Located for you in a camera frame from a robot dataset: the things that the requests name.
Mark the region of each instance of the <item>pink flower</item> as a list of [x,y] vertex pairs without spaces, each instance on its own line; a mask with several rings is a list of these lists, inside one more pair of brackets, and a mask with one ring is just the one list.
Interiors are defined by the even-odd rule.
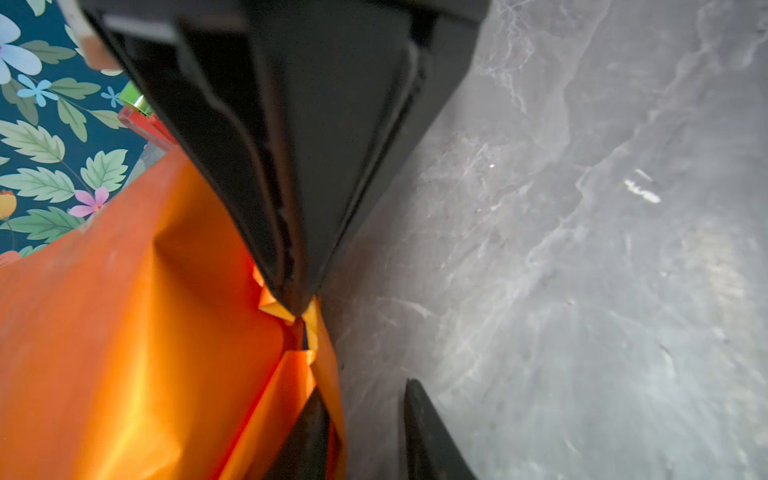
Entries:
[[85,190],[75,190],[74,197],[85,205],[77,205],[69,210],[69,214],[75,217],[87,217],[88,215],[98,212],[107,203],[109,198],[109,192],[106,187],[99,187],[96,189],[95,198],[91,196]]

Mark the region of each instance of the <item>crumpled orange material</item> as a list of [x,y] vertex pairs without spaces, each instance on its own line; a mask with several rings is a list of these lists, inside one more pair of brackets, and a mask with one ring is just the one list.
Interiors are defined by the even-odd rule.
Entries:
[[346,461],[336,357],[258,309],[253,261],[179,149],[92,220],[0,267],[0,478],[266,472],[317,387]]

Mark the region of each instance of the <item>yellow flower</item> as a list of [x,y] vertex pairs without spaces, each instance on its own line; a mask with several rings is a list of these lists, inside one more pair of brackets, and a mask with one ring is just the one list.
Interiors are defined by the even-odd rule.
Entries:
[[10,190],[0,192],[0,218],[8,218],[16,211],[16,196]]

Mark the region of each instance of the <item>blue flower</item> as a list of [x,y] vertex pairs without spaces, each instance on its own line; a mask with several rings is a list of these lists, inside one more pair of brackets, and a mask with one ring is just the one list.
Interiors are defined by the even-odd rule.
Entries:
[[101,97],[106,98],[109,100],[109,104],[112,106],[112,108],[117,107],[118,104],[123,105],[123,102],[120,101],[118,98],[118,95],[114,93],[114,90],[112,90],[112,87],[107,87],[107,93],[106,91],[101,92]]
[[41,107],[44,107],[45,97],[50,98],[51,100],[58,100],[58,95],[52,94],[50,91],[45,91],[46,88],[51,86],[51,82],[48,80],[40,80],[40,83],[38,83],[38,86],[35,87],[35,83],[30,79],[30,77],[22,74],[18,74],[18,81],[22,84],[26,85],[28,88],[22,88],[21,90],[17,91],[16,94],[21,98],[27,98],[27,97],[35,97],[35,100],[38,102],[38,105]]

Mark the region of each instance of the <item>floral pattern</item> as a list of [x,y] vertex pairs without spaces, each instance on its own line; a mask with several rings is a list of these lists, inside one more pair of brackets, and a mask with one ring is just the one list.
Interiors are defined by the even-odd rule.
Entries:
[[49,0],[0,6],[0,266],[108,205],[145,141],[118,120],[119,70],[91,70]]

